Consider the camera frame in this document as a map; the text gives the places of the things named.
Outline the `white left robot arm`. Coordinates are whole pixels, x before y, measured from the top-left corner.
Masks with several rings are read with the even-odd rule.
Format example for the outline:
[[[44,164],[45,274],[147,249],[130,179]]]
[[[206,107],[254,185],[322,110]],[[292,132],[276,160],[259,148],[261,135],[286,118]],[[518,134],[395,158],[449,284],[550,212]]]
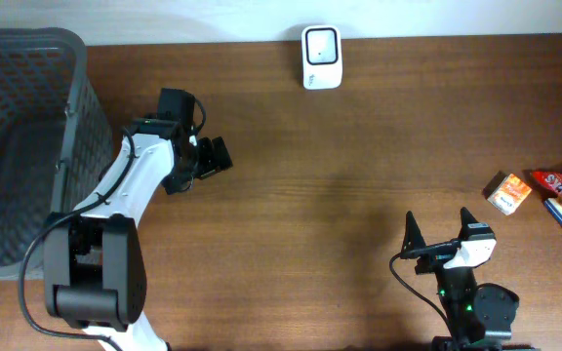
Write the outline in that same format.
[[[231,168],[221,137],[200,135],[203,111],[193,94],[164,88],[155,112],[123,132],[121,148],[90,194],[68,214],[53,213],[43,246],[47,313],[69,332],[54,336],[97,341],[105,350],[167,350],[143,312],[146,272],[138,228],[157,188],[189,191]]]

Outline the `orange tissue pack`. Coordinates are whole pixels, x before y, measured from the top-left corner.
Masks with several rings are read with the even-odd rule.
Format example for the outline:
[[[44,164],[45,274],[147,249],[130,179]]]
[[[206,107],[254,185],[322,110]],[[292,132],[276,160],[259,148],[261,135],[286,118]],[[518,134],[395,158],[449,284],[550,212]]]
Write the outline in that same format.
[[[497,172],[483,190],[486,200],[504,215],[512,215],[532,188],[515,174]]]

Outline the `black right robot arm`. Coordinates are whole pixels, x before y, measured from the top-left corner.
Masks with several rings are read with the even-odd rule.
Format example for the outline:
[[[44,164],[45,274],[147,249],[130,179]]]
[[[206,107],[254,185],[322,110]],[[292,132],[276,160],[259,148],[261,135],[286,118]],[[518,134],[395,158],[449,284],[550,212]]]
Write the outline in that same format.
[[[457,237],[429,245],[413,213],[407,212],[401,251],[391,259],[413,260],[417,275],[434,275],[440,306],[399,275],[394,278],[444,321],[449,334],[433,337],[432,350],[502,350],[502,343],[512,338],[519,296],[500,285],[476,281],[474,270],[490,260],[497,238],[490,225],[478,221],[467,208],[461,208],[460,217]]]

